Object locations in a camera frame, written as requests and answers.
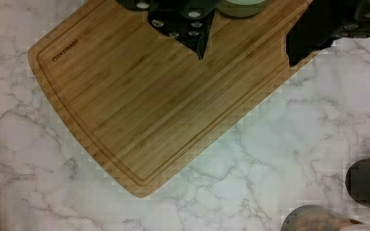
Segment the bamboo cutting board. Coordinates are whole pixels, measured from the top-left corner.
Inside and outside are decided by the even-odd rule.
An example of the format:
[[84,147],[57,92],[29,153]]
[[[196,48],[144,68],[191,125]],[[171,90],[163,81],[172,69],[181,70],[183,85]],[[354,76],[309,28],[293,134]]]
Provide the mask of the bamboo cutting board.
[[115,0],[91,0],[29,50],[70,132],[132,194],[157,190],[298,68],[285,35],[305,0],[217,13],[203,62]]

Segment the cutting board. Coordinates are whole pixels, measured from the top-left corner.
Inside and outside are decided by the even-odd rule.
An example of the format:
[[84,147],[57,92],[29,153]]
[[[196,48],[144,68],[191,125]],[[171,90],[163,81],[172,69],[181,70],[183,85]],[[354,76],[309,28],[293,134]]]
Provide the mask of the cutting board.
[[29,50],[29,63],[73,136],[144,197],[308,61],[290,68],[285,54],[307,6],[274,0],[250,18],[217,13],[200,62],[152,29],[146,13],[91,0]]

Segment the white marble surface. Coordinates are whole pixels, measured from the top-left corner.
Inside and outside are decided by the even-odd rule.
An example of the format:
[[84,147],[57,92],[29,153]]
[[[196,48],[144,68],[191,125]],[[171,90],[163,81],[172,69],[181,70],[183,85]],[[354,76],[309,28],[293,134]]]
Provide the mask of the white marble surface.
[[279,230],[320,204],[370,222],[343,188],[370,158],[370,39],[342,39],[151,196],[111,179],[43,96],[27,50],[78,0],[0,0],[0,230]]

